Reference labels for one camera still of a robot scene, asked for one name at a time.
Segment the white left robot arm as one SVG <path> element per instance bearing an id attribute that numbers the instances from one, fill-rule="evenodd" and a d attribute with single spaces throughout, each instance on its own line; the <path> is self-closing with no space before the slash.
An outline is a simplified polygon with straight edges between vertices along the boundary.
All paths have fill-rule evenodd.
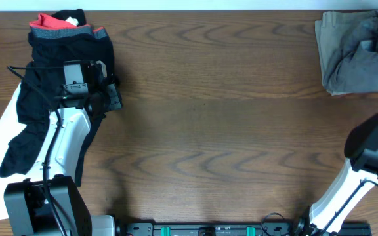
<path id="1" fill-rule="evenodd" d="M 100 90 L 87 83 L 67 84 L 54 97 L 41 151 L 26 177 L 9 183 L 3 199 L 15 235 L 116 234 L 110 215 L 90 214 L 78 191 L 84 155 L 105 111 L 119 107 L 114 85 Z"/>

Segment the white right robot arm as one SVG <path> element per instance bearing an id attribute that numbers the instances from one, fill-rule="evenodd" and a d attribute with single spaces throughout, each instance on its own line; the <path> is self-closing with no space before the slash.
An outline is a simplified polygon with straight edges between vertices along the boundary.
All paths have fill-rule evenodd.
<path id="1" fill-rule="evenodd" d="M 371 235 L 366 223 L 345 218 L 378 187 L 378 113 L 354 128 L 345 143 L 346 160 L 324 195 L 299 218 L 292 235 Z"/>

